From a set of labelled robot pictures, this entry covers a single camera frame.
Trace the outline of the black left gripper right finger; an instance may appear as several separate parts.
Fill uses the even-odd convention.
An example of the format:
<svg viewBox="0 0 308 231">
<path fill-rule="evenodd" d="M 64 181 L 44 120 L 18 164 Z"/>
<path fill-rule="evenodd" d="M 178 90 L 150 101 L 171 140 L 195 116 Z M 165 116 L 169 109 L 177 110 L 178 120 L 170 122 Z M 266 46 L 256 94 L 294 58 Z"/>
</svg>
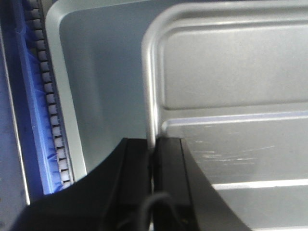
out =
<svg viewBox="0 0 308 231">
<path fill-rule="evenodd" d="M 154 207 L 156 231 L 249 231 L 213 188 L 185 139 L 160 138 L 154 153 L 154 191 L 171 197 L 175 209 Z"/>
</svg>

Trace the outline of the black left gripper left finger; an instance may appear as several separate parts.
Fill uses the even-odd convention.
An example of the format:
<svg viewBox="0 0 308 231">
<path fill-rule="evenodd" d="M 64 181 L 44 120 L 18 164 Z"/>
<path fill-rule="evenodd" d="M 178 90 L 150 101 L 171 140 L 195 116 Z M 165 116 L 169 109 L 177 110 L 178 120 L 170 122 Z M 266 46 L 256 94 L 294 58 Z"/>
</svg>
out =
<svg viewBox="0 0 308 231">
<path fill-rule="evenodd" d="M 87 176 L 27 206 L 13 231 L 136 231 L 151 192 L 145 139 L 122 139 Z"/>
</svg>

